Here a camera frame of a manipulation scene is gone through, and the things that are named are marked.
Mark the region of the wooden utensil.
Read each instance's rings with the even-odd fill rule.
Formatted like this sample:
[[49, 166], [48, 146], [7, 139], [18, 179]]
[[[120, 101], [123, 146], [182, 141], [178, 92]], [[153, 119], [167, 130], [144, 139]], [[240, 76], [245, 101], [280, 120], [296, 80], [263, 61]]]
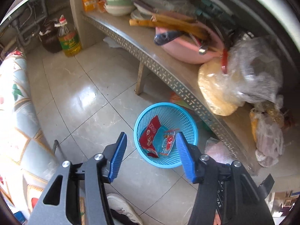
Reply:
[[153, 14], [151, 20], [130, 19], [129, 23], [130, 26], [162, 27], [174, 31], [183, 31], [192, 34], [201, 40], [207, 40], [209, 38], [209, 33], [205, 29], [198, 27], [196, 24], [161, 14]]

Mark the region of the dark brown jug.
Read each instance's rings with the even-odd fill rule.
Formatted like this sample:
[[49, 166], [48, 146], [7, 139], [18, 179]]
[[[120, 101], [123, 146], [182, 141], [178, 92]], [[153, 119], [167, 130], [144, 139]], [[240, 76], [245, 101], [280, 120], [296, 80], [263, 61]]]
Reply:
[[62, 51], [61, 44], [57, 37], [58, 27], [55, 27], [55, 24], [58, 23], [58, 19], [46, 19], [40, 27], [39, 38], [42, 43], [42, 46], [45, 50], [50, 53], [58, 53]]

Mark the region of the crumpled clear plastic bag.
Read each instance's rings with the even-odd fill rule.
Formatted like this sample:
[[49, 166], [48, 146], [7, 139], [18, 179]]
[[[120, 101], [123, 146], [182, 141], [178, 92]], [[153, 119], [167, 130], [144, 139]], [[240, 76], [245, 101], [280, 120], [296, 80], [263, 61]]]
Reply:
[[265, 101], [281, 105], [283, 85], [280, 52], [271, 36], [235, 44], [229, 52], [224, 98], [241, 106]]

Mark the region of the stack of white plates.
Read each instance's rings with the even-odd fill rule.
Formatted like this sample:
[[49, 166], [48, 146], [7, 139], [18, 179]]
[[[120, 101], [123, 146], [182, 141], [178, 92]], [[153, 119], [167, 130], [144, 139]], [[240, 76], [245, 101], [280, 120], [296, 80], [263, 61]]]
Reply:
[[151, 20], [152, 15], [143, 14], [138, 9], [135, 9], [131, 12], [130, 17], [136, 20]]

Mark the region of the clear red-printed snack bag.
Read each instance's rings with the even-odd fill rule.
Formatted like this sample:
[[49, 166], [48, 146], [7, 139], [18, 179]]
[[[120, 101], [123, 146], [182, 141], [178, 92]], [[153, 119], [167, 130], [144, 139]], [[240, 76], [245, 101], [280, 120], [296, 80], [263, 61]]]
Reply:
[[179, 132], [179, 128], [170, 129], [163, 133], [163, 141], [159, 151], [160, 155], [168, 156], [172, 151], [172, 148], [176, 141], [176, 134]]

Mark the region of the stack of ceramic bowls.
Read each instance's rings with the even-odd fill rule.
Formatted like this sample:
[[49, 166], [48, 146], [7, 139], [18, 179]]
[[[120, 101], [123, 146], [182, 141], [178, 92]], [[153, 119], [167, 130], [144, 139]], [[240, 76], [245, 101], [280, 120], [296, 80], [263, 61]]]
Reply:
[[105, 0], [104, 8], [113, 16], [129, 15], [136, 9], [133, 0]]

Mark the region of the pink plastic basin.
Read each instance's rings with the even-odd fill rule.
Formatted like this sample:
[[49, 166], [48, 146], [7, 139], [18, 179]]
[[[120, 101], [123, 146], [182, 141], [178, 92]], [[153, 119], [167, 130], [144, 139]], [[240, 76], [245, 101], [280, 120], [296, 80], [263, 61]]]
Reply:
[[210, 61], [214, 57], [220, 57], [225, 47], [221, 38], [205, 24], [197, 20], [195, 20], [193, 24], [197, 27], [205, 29], [210, 35], [211, 41], [208, 44], [208, 50], [206, 54], [200, 54], [199, 46], [195, 44], [190, 36], [185, 34], [164, 45], [159, 44], [159, 46], [162, 47], [163, 50], [173, 58], [188, 64], [203, 64]]

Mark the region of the floral patterned tablecloth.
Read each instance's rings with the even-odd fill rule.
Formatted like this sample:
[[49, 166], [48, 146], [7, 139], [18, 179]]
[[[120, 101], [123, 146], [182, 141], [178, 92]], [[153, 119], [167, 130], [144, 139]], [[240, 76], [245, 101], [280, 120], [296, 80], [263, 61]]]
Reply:
[[29, 219], [58, 161], [32, 102], [26, 56], [15, 50], [1, 64], [1, 195]]

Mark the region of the yellow round flatbread in bag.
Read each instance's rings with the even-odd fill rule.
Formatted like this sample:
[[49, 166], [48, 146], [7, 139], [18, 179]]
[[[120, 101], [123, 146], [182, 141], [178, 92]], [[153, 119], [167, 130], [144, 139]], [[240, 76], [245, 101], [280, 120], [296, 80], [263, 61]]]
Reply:
[[220, 58], [213, 58], [199, 68], [198, 86], [210, 111], [219, 116], [229, 116], [245, 104], [232, 94], [227, 80]]

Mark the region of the blue plastic trash basket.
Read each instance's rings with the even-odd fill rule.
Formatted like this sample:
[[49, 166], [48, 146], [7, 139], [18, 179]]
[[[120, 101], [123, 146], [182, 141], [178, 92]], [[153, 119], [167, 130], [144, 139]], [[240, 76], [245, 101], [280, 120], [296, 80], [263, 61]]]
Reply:
[[183, 133], [189, 144], [197, 145], [198, 130], [191, 115], [182, 107], [162, 102], [144, 109], [134, 125], [134, 142], [142, 158], [151, 165], [172, 169], [182, 165], [176, 134]]

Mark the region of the white sneaker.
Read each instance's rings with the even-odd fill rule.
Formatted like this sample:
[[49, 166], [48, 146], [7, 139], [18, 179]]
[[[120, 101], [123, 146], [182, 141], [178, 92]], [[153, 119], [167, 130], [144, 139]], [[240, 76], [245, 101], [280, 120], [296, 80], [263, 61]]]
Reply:
[[119, 194], [109, 193], [107, 201], [111, 210], [114, 224], [143, 224], [132, 206]]

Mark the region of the pinkish plastic bag on shelf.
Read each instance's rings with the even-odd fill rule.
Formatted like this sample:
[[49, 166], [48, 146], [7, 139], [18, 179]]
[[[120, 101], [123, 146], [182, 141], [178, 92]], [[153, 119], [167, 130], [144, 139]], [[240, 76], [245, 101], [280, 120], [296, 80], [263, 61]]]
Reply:
[[264, 168], [276, 165], [284, 152], [283, 114], [266, 104], [252, 108], [249, 117], [258, 163]]

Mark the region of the red snack wrapper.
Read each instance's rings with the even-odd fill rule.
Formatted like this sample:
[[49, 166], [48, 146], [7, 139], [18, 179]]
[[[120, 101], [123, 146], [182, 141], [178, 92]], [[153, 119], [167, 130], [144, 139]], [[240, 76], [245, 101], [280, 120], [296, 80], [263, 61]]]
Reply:
[[147, 151], [147, 156], [151, 156], [153, 158], [159, 157], [153, 142], [160, 127], [161, 124], [158, 115], [156, 115], [151, 119], [148, 126], [139, 138], [139, 144], [142, 147], [142, 149]]

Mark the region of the yellow cooking oil bottle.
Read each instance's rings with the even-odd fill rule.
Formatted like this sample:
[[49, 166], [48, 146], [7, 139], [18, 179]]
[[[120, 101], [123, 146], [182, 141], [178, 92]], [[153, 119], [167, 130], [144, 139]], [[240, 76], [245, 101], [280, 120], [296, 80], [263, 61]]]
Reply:
[[64, 15], [61, 15], [58, 23], [54, 25], [57, 29], [57, 38], [61, 48], [67, 57], [78, 54], [81, 50], [79, 34], [75, 26], [68, 22]]

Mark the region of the metal perforated shelf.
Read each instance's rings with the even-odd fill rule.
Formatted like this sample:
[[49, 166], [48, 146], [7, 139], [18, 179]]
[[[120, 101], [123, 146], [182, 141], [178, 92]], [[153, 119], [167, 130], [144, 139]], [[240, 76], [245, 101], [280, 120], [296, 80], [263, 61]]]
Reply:
[[229, 116], [212, 113], [198, 87], [199, 66], [175, 60], [155, 45], [154, 29], [130, 26], [129, 18], [114, 17], [107, 13], [82, 12], [82, 18], [114, 39], [142, 64], [155, 73], [225, 142], [231, 153], [240, 160], [252, 175], [261, 168], [255, 156], [255, 143], [251, 132], [246, 103]]

